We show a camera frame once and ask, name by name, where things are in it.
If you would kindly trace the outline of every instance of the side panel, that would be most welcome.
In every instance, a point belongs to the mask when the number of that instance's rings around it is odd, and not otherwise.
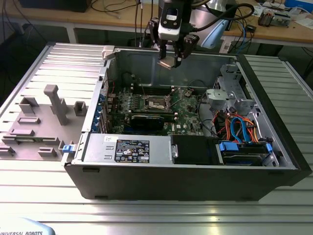
[[[256,201],[298,170],[200,169],[67,165],[87,199]]]
[[[299,174],[297,174],[297,176],[290,181],[289,185],[292,186],[310,175],[312,173],[312,170],[306,162],[305,158],[303,157],[300,149],[294,142],[281,117],[278,115],[275,107],[273,106],[262,84],[255,75],[248,60],[243,55],[240,55],[238,58],[241,70],[244,74],[244,78],[246,79],[246,82],[249,83],[253,88],[253,92],[255,93],[254,98],[262,105],[262,109],[267,114],[275,132],[279,136],[282,145],[284,146],[288,156],[291,158],[292,163],[298,169],[300,169]]]

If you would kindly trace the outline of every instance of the wire bundle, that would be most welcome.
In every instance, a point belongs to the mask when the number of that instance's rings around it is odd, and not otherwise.
[[[243,142],[242,139],[239,138],[239,134],[242,132],[245,142],[259,142],[257,134],[256,134],[257,127],[248,118],[245,118],[238,114],[225,114],[224,115],[221,112],[217,112],[212,120],[213,126],[218,117],[222,117],[225,119],[224,121],[225,126],[217,132],[217,136],[221,136],[224,131],[226,132],[221,137],[221,139],[226,140],[226,141],[242,143]],[[235,124],[241,125],[236,134],[235,134]]]

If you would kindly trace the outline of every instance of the yellow cable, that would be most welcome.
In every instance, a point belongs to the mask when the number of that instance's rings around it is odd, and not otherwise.
[[[259,141],[258,141],[258,138],[257,138],[257,136],[256,136],[256,128],[254,128],[254,137],[255,137],[255,140],[256,140],[257,142],[259,142]]]

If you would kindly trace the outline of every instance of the sticker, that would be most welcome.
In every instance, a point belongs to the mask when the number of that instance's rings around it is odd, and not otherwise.
[[[150,142],[116,139],[114,160],[117,163],[149,163]]]
[[[104,142],[116,142],[118,140],[118,136],[105,136]]]

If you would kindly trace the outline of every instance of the blue drive bracket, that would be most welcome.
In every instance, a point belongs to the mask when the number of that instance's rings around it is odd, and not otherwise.
[[[237,143],[233,142],[221,142],[219,144],[220,151],[239,151]]]

